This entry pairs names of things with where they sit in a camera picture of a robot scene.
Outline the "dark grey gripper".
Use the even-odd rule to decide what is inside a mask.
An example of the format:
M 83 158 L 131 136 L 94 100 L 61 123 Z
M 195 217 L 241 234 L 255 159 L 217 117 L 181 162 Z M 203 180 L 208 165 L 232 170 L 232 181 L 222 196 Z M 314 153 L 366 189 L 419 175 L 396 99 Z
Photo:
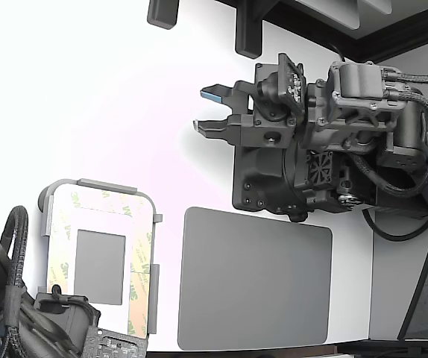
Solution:
M 256 84 L 238 81 L 233 87 L 215 84 L 201 89 L 202 98 L 238 110 L 236 91 L 254 100 L 252 114 L 232 114 L 224 120 L 195 120 L 195 131 L 207 139 L 222 139 L 244 147 L 287 147 L 300 117 L 300 98 L 295 89 L 279 79 Z

